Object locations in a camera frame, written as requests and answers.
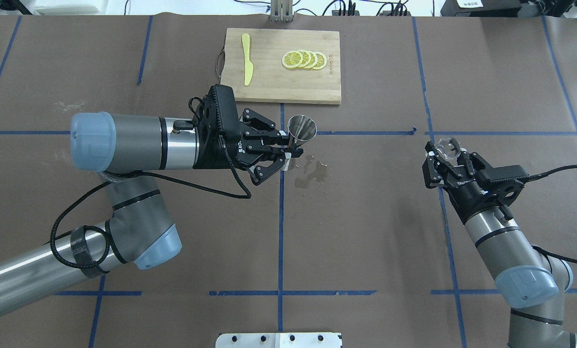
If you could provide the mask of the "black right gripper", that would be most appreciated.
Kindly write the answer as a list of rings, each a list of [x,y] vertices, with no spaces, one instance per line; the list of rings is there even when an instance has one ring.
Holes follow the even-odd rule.
[[[488,168],[488,163],[477,152],[462,148],[457,157],[457,167],[451,171],[451,163],[436,149],[434,143],[425,145],[425,161],[422,165],[425,187],[444,187],[457,213],[479,213],[492,207],[483,189],[476,182],[477,174]]]

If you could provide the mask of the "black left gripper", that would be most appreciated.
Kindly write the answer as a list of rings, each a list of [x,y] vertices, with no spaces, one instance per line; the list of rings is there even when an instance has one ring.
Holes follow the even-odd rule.
[[[289,145],[289,135],[275,128],[276,122],[245,108],[238,127],[229,128],[236,131],[236,140],[224,136],[225,147],[235,168],[249,172],[251,181],[258,186],[275,173],[287,171],[291,161],[301,157],[302,148],[282,147],[246,147],[243,150],[243,161],[238,160],[238,142],[243,139],[261,141],[263,145]],[[196,126],[199,141],[197,159],[193,168],[196,170],[225,169],[229,163],[220,145],[217,128],[199,123]]]

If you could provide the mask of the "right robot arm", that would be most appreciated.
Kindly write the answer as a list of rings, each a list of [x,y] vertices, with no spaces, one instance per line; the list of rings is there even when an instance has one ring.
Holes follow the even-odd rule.
[[[568,258],[531,245],[514,220],[511,204],[530,181],[520,165],[494,167],[454,137],[425,145],[425,187],[447,192],[461,223],[511,308],[509,348],[577,348],[564,328],[564,295],[573,284]]]

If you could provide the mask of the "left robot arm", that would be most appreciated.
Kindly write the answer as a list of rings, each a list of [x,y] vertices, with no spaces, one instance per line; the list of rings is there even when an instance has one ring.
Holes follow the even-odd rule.
[[[0,317],[123,264],[147,270],[177,256],[182,241],[158,180],[248,200],[239,171],[259,185],[303,154],[270,119],[218,106],[193,119],[79,113],[71,152],[101,184],[57,216],[47,243],[0,263]]]

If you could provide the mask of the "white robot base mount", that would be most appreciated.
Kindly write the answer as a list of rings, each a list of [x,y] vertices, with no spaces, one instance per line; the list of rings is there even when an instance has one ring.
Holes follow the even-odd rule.
[[[226,333],[216,339],[216,348],[342,348],[341,333]]]

